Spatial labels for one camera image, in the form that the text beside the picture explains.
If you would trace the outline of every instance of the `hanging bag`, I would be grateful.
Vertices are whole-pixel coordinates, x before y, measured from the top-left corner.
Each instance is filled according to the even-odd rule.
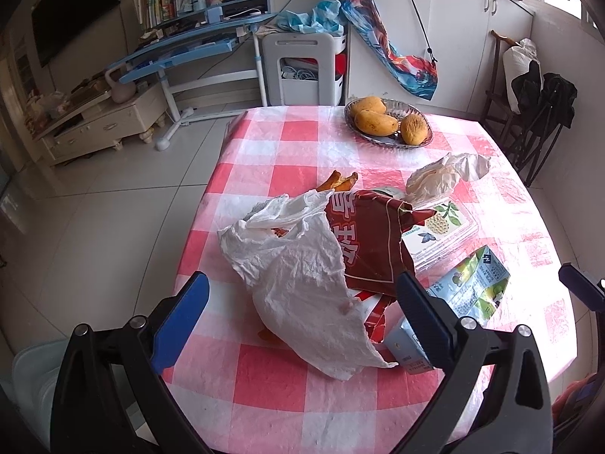
[[[411,2],[427,41],[427,51],[431,56],[431,61],[418,56],[402,56],[398,53],[388,40],[374,0],[344,0],[341,8],[347,20],[376,53],[378,59],[391,72],[401,87],[412,95],[431,100],[437,88],[437,60],[433,56],[433,50],[428,42],[416,3],[414,0]]]

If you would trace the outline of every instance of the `white plastic storage cart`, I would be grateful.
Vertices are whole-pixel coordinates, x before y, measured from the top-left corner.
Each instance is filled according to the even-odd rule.
[[[344,51],[346,37],[325,33],[276,33],[262,39],[268,101],[272,106],[337,106],[343,96],[343,77],[336,78],[335,56]],[[283,58],[317,60],[317,80],[282,77]]]

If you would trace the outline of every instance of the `glass plate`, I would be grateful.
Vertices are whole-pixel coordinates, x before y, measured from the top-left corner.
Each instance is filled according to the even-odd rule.
[[[409,114],[419,114],[427,122],[428,135],[427,135],[427,138],[420,145],[408,145],[408,144],[404,143],[403,139],[401,138],[401,135],[399,134],[399,131],[396,131],[395,133],[393,133],[392,135],[389,135],[388,137],[375,137],[373,135],[368,135],[368,134],[360,131],[357,128],[357,126],[355,126],[355,121],[353,120],[353,117],[351,116],[351,106],[353,104],[355,104],[355,102],[358,102],[360,100],[361,99],[356,99],[352,102],[349,102],[349,104],[347,104],[346,107],[344,108],[344,117],[347,122],[347,125],[353,131],[355,131],[359,136],[364,137],[366,140],[371,141],[372,143],[376,143],[377,145],[381,145],[381,146],[385,146],[385,147],[392,147],[392,148],[421,148],[421,147],[427,146],[429,143],[432,142],[433,130],[431,128],[431,124],[428,122],[428,120],[424,116],[424,114],[421,113],[415,107],[412,107],[411,105],[406,104],[405,102],[401,102],[401,101],[393,100],[393,99],[382,99],[382,102],[384,102],[384,104],[386,106],[386,113],[389,116],[393,116],[394,118],[397,118],[399,121],[401,121],[401,119],[405,118]]]

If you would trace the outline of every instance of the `blue plastic bag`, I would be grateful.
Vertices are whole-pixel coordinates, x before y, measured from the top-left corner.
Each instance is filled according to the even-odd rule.
[[[296,14],[288,10],[280,12],[275,22],[280,29],[302,34],[328,33],[335,37],[344,35],[340,13],[341,2],[322,0],[310,14]]]

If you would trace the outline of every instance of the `red and white checkered tablecloth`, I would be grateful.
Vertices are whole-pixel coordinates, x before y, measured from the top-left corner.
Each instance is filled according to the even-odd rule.
[[[576,357],[568,291],[544,222],[509,162],[478,123],[427,116],[425,148],[372,145],[345,124],[343,107],[249,110],[229,128],[189,233],[175,284],[195,270],[211,282],[210,301],[176,365],[164,372],[174,398],[213,449],[252,454],[388,453],[419,416],[441,372],[408,375],[402,367],[366,368],[346,382],[323,375],[285,346],[262,341],[263,328],[243,283],[220,254],[217,230],[258,202],[302,194],[337,169],[359,173],[355,188],[405,188],[412,171],[448,152],[492,157],[491,172],[460,182],[453,198],[479,223],[464,247],[444,258],[424,284],[484,244],[510,271],[489,327],[534,331],[549,380]],[[481,386],[486,385],[486,373]],[[467,413],[476,413],[480,387]]]

